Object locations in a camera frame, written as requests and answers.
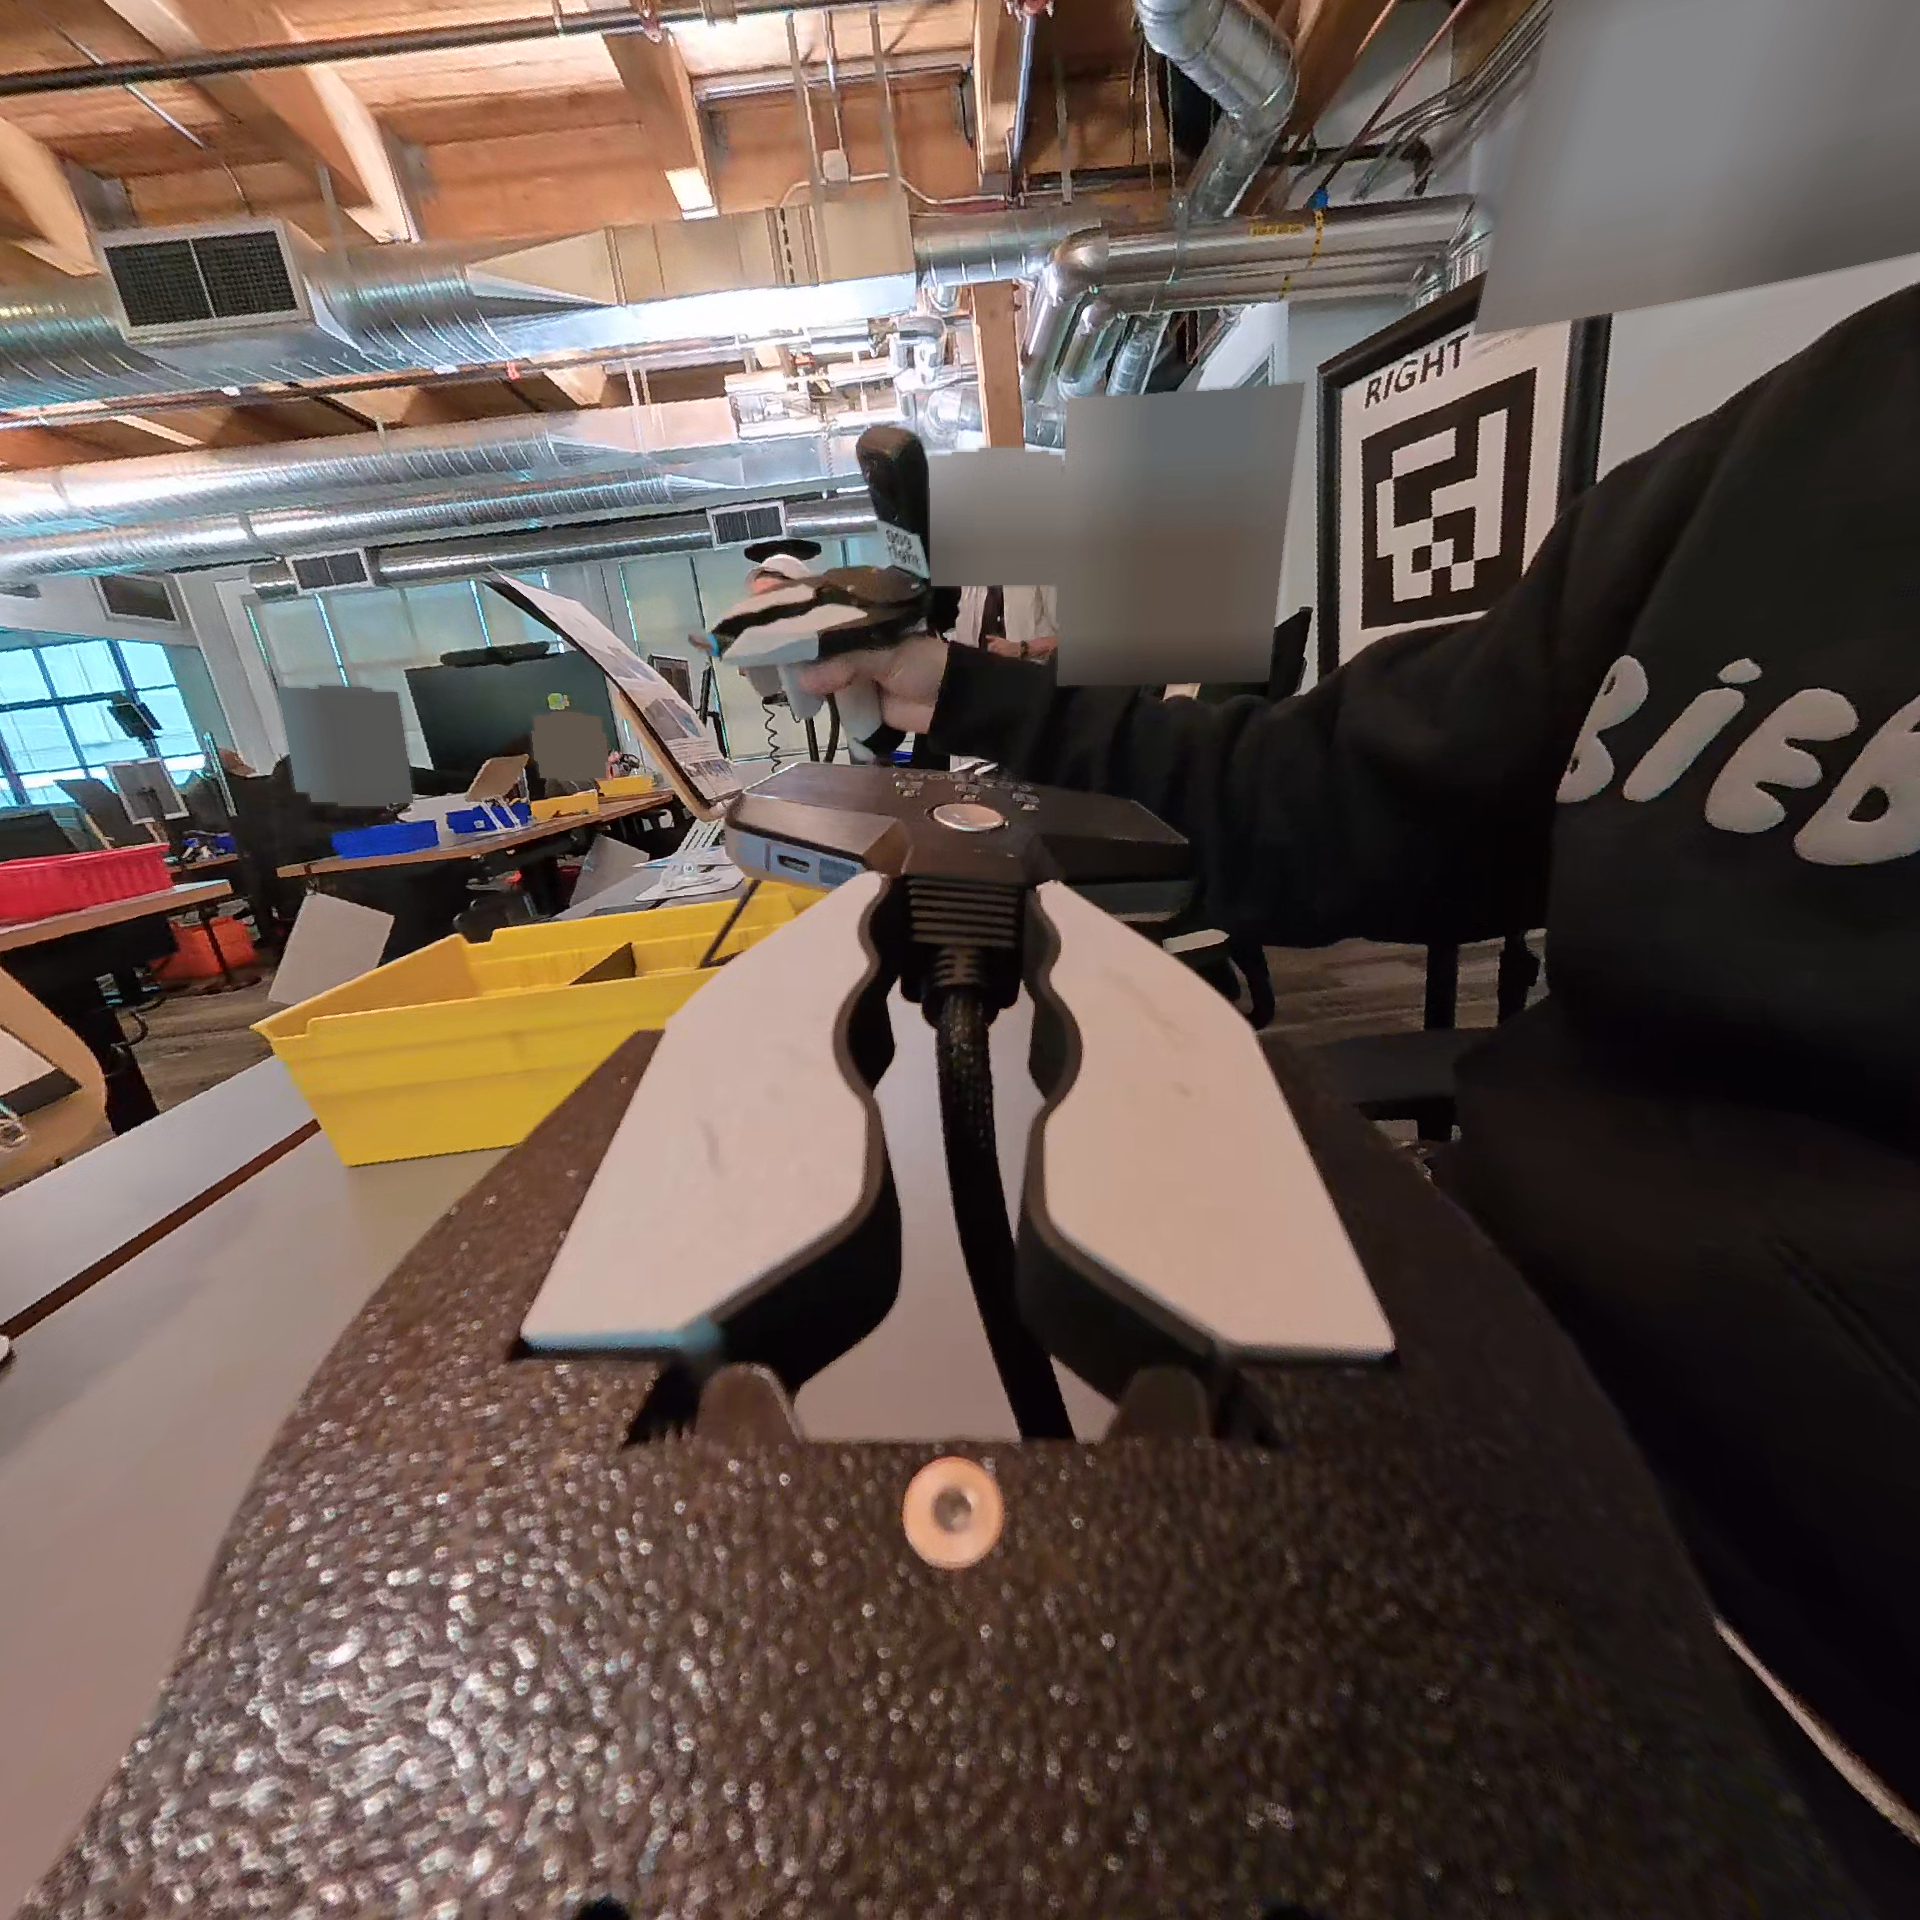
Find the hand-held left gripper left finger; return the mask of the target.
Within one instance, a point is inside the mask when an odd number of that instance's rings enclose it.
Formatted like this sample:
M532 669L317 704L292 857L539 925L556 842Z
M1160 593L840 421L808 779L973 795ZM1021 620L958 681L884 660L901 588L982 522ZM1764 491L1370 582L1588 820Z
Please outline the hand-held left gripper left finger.
M834 886L668 1020L518 1324L529 1353L800 1388L882 1324L904 1266L875 1099L886 892Z

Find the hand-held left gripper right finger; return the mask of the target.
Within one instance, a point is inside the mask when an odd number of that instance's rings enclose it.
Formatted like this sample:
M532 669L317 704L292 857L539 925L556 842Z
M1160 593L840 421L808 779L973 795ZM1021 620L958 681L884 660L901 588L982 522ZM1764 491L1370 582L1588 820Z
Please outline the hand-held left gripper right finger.
M1059 880L1027 904L1018 1308L1101 1396L1374 1364L1396 1340L1277 1076L1226 1000Z

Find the yellow bin with divider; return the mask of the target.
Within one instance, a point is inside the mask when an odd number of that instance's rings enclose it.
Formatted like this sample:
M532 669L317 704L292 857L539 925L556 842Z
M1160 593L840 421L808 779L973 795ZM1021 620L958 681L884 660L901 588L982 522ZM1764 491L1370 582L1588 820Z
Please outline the yellow bin with divider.
M733 900L451 934L256 1024L346 1166L517 1146L710 976ZM636 979L571 985L633 945Z

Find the black hdmi switch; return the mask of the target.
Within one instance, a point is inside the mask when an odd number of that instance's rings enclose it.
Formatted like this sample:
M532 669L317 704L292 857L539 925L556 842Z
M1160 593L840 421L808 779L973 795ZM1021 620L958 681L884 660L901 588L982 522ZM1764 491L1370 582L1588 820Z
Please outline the black hdmi switch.
M742 876L833 890L862 874L1032 892L1072 886L1122 920L1162 921L1193 898L1187 842L1146 808L997 773L803 762L730 810Z

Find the person's right forearm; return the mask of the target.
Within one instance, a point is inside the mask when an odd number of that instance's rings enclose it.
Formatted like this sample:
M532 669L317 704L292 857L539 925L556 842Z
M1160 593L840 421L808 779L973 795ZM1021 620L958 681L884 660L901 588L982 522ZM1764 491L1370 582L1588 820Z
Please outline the person's right forearm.
M1060 688L1053 669L948 643L931 742L1008 778L1130 800L1192 850L1206 924L1270 946L1475 945L1545 924L1538 848L1452 786L1468 739L1441 667L1470 630L1385 641L1273 702Z

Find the grey desk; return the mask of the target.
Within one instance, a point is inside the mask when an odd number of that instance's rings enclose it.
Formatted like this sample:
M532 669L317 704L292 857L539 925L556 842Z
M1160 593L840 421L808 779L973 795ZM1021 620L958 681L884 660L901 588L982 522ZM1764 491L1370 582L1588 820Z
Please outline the grey desk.
M932 1118L886 1139L904 1190L898 1306L851 1361L803 1395L830 1435L1012 1435L962 1277ZM102 1146L70 1179L4 1203L4 1306L49 1310L4 1363L4 1916L58 1859L144 1721L244 1486L333 1338L433 1234L498 1152L346 1171L280 1067L185 1102L132 1144ZM93 1284L150 1216L155 1238ZM898 1914L1121 1916L1132 1878L1121 1834L1066 1824L1100 1812L1080 1786L1121 1779L1096 1754L1008 1804L950 1865L948 1906Z

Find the person's right hand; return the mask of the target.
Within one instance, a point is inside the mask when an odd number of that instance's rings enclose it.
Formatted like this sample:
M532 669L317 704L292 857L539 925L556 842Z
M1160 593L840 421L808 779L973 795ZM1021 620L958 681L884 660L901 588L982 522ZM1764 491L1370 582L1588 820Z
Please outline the person's right hand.
M891 756L901 739L931 730L948 652L946 638L916 633L798 664L786 676L794 691L834 704L854 760Z

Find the tilted board document stand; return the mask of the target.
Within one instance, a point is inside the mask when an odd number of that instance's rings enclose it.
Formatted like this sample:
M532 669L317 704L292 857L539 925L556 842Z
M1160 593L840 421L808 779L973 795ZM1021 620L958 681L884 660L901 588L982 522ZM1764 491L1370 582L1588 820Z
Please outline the tilted board document stand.
M730 810L746 790L733 762L675 683L613 635L611 626L582 604L517 582L506 574L489 576L486 588L589 658L618 702L629 709L651 763L692 818L692 827L666 866L668 880L661 880L666 890L683 890L685 874L720 857Z

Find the black monitor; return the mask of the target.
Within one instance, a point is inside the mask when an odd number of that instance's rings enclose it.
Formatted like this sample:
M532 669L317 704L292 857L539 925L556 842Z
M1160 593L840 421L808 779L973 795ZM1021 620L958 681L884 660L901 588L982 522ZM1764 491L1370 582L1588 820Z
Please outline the black monitor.
M586 714L602 730L602 753L618 748L608 681L556 641L461 649L409 665L402 676L428 762L445 778L472 778L491 756L531 755L541 715Z

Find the long wooden table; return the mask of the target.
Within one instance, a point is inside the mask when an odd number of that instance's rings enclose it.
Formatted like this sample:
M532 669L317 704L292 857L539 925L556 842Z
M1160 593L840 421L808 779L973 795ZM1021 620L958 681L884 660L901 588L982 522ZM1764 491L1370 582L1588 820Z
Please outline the long wooden table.
M388 915L380 958L392 962L457 933L474 900L504 897L509 921L554 920L571 900L569 869L582 864L598 842L636 848L648 859L675 853L689 827L692 813L658 789L515 832L459 835L444 848L305 859L277 866L277 878L307 893Z

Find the grey board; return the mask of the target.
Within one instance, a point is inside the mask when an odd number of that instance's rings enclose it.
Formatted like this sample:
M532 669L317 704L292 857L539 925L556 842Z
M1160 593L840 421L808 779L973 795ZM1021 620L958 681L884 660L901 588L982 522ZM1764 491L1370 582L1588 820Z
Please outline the grey board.
M296 1009L377 970L394 925L394 913L309 892L285 934L267 994L270 1006Z

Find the person's torso black hoodie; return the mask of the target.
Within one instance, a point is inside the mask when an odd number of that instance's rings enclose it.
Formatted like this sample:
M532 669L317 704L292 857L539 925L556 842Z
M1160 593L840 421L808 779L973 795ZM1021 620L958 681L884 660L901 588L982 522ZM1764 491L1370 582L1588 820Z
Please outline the person's torso black hoodie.
M1915 1802L1915 288L1273 723L1290 933L1545 934L1464 1184L1752 1659Z

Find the orange bag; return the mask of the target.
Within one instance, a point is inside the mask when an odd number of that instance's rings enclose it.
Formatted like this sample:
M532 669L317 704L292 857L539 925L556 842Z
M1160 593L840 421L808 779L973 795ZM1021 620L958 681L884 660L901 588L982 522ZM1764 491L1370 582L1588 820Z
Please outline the orange bag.
M165 988L236 990L258 974L261 950L248 921L234 915L177 920L174 948L150 962Z

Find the framed marker sign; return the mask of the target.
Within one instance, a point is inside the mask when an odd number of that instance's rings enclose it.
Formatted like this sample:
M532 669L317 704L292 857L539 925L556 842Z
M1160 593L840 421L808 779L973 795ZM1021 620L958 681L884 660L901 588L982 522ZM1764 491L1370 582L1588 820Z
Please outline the framed marker sign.
M1601 470L1614 318L1482 331L1482 281L1320 369L1316 676L1456 626Z

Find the wooden table black legs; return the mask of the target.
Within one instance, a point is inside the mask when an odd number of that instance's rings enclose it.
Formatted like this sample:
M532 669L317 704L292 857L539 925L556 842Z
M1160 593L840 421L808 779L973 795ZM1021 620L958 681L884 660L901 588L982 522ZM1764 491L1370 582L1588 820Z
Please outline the wooden table black legs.
M4 974L78 1033L102 1070L105 1123L112 1136L154 1120L157 1106L102 984L160 961L171 946L179 917L203 920L229 897L229 882L203 880L3 925Z

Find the red storage bin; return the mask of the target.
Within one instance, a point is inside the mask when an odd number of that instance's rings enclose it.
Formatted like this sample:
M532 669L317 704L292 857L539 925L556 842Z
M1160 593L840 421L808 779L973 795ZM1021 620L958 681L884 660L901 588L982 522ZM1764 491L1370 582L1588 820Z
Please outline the red storage bin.
M170 893L177 878L155 845L26 856L3 861L3 924L49 921L93 906Z

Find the thin silver duct with grilles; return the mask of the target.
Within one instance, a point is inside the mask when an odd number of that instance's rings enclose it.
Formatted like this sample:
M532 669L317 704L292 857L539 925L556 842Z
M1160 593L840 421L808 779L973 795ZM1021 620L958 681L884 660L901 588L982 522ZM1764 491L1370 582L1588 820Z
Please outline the thin silver duct with grilles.
M229 512L98 533L4 541L4 595L53 578L170 578L258 569L265 595L320 588L436 586L483 572L548 569L714 548L763 537L869 537L870 500L836 491L768 493L682 482L517 486L504 497L433 493L377 508Z

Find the silver spiral duct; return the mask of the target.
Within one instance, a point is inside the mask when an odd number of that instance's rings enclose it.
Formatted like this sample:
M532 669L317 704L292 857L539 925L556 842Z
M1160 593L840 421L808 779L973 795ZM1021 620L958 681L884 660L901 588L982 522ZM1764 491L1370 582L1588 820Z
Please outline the silver spiral duct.
M758 489L854 473L851 443L817 421L794 434L753 438L724 398L669 401L9 470L3 539L98 536L454 484L613 476Z

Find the silver duct with vent box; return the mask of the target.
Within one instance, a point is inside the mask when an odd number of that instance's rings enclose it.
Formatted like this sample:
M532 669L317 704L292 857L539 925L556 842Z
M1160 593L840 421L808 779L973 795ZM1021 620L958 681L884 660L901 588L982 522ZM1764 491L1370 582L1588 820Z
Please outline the silver duct with vent box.
M261 217L109 232L93 257L93 275L4 290L6 411L889 321L921 276L894 189L537 242L322 249Z

